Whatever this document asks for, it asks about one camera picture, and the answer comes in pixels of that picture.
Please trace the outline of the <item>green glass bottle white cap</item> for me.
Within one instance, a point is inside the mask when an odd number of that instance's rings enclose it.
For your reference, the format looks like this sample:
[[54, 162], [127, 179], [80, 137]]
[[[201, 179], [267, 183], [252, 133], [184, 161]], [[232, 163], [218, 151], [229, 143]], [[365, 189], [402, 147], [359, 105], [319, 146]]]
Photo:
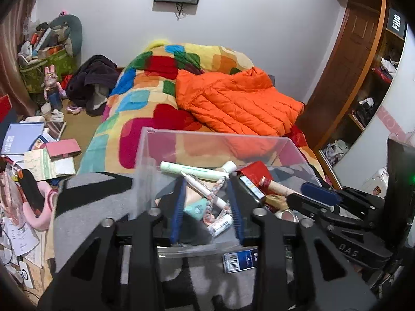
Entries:
[[266, 195], [246, 175], [239, 175], [238, 180], [252, 194], [258, 202], [264, 202]]

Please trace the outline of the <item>blue barcode card box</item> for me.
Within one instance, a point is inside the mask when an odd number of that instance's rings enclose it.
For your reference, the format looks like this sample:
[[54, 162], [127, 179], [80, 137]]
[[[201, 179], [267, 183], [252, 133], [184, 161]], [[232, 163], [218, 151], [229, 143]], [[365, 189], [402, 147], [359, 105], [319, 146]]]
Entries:
[[257, 266], [257, 261], [257, 248], [225, 253], [222, 256], [224, 272], [227, 274], [254, 269]]

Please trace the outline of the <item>white green ointment tube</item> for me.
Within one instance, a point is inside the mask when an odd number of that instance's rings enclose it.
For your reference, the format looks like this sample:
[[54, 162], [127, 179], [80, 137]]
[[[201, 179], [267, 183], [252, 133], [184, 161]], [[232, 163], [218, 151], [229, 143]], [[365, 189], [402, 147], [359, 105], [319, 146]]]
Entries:
[[223, 215], [221, 218], [214, 221], [207, 228], [208, 232], [212, 237], [221, 235], [224, 231], [228, 230], [233, 224], [233, 218], [229, 214]]

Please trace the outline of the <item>red envelope packet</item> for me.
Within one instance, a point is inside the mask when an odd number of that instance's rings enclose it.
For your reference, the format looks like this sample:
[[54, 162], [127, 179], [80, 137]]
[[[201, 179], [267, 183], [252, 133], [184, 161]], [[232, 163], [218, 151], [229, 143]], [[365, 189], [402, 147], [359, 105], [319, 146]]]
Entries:
[[255, 161], [237, 171], [238, 175], [246, 176], [255, 186], [260, 187], [262, 179], [273, 180], [267, 166], [262, 161]]

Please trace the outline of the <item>brown wooden wardrobe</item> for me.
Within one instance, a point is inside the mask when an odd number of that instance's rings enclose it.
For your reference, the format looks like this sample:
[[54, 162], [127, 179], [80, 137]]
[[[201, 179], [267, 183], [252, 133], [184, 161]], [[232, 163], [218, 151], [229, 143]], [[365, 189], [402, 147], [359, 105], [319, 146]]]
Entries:
[[341, 28], [314, 92], [297, 121], [308, 145], [352, 146], [390, 88], [385, 62], [397, 67], [406, 21], [394, 0], [346, 0]]

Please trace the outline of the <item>pale green long tube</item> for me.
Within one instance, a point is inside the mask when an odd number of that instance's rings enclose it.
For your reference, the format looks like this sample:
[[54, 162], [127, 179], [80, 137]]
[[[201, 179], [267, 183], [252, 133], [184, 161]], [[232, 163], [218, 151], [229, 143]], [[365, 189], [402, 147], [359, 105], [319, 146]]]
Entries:
[[160, 162], [160, 170], [164, 173], [171, 173], [180, 175], [185, 173], [188, 175], [194, 175], [195, 177], [202, 180], [217, 181], [220, 178], [228, 178], [229, 175], [224, 171], [216, 171], [207, 168], [199, 168], [194, 166], [187, 166], [183, 164], [175, 164], [166, 161]]

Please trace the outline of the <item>rabbit figurine doll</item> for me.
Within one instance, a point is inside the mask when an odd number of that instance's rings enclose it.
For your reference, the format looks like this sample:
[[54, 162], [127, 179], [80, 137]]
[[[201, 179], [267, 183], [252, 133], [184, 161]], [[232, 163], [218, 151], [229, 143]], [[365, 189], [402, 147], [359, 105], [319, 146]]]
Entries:
[[62, 110], [62, 100], [66, 97], [65, 90], [58, 81], [54, 64], [44, 68], [44, 99], [52, 110]]

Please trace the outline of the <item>green storage basket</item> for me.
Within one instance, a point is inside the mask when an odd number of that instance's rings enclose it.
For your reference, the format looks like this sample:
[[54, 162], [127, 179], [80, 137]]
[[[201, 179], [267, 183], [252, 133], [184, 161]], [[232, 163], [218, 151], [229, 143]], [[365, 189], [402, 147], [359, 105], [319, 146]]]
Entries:
[[20, 75], [28, 93], [43, 92], [44, 69], [51, 65], [55, 66], [58, 81], [62, 82], [64, 76], [77, 70], [77, 58], [69, 56], [67, 51], [62, 49], [45, 59], [29, 64], [27, 67], [21, 67]]

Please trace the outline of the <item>orange puffer jacket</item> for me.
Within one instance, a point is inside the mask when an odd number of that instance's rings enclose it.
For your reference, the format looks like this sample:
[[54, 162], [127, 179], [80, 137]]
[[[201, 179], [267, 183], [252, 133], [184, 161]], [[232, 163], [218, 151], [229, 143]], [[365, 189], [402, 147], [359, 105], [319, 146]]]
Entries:
[[179, 108], [219, 133], [284, 136], [304, 104], [279, 92], [266, 72], [253, 67], [235, 74], [177, 74]]

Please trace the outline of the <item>beige cosmetic tube white cap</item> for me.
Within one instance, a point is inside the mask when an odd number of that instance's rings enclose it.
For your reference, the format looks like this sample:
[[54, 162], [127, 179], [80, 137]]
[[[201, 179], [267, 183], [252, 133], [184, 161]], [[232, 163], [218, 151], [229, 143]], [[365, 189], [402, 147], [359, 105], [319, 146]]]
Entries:
[[[224, 172], [227, 172], [228, 175], [230, 175], [236, 170], [236, 164], [233, 161], [227, 161], [221, 167], [216, 168], [216, 169], [211, 169], [211, 170], [224, 171]], [[217, 182], [217, 181], [211, 181], [211, 180], [202, 180], [202, 179], [199, 179], [197, 177], [195, 177], [195, 178], [197, 180], [199, 180], [200, 182], [204, 183], [209, 188], [212, 188], [213, 185]], [[189, 185], [189, 189], [186, 192], [186, 204], [185, 204], [185, 206], [188, 206], [189, 204], [192, 204], [192, 203], [194, 203], [195, 201], [198, 201], [201, 198], [205, 198], [205, 197], [202, 197], [198, 192], [196, 192], [194, 189], [192, 189]]]

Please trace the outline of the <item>striped pink curtain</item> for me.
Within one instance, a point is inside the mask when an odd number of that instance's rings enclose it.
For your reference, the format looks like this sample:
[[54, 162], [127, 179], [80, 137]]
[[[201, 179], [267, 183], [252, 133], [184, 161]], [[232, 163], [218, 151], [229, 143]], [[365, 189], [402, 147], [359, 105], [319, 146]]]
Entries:
[[32, 116], [37, 106], [27, 92], [17, 63], [23, 27], [36, 0], [1, 0], [1, 95], [9, 96], [19, 115]]

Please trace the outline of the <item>red flat box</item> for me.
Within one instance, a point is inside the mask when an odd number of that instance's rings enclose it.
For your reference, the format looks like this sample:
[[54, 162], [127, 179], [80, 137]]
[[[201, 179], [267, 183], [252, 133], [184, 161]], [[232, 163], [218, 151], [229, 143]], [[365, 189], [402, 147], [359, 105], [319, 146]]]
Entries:
[[11, 100], [8, 95], [0, 97], [0, 122], [2, 122], [8, 113], [13, 109]]

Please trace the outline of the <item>grey green neck pillow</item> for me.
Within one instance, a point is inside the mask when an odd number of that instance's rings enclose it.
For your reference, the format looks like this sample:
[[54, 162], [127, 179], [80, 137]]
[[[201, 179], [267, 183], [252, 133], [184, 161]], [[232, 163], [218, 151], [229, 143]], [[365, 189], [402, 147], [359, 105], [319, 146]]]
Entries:
[[77, 16], [65, 14], [50, 22], [49, 27], [58, 36], [58, 44], [64, 45], [67, 54], [76, 57], [82, 49], [82, 23]]

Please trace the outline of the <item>grey black fleece blanket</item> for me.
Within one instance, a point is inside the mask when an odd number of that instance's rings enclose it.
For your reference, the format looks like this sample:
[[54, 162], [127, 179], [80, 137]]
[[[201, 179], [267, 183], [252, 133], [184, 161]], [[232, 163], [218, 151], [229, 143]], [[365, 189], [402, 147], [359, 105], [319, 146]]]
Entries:
[[[38, 307], [40, 310], [198, 310], [198, 302], [180, 278], [161, 282], [157, 248], [179, 237], [186, 192], [177, 180], [167, 208], [155, 207], [129, 221], [106, 217], [57, 273]], [[236, 237], [258, 249], [250, 310], [288, 310], [284, 230], [281, 221], [255, 201], [237, 178], [226, 186]]]

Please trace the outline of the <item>white pen gold tip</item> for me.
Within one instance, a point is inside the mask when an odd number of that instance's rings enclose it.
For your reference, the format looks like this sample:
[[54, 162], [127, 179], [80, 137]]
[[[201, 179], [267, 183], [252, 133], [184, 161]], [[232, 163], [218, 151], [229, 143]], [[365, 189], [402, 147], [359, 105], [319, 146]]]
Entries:
[[180, 172], [183, 178], [187, 181], [187, 184], [190, 185], [192, 189], [198, 192], [202, 197], [205, 197], [210, 203], [224, 209], [227, 206], [226, 201], [217, 196], [218, 192], [224, 186], [227, 177], [221, 177], [212, 188], [207, 187], [204, 183], [197, 180], [194, 176], [189, 175], [183, 171]]

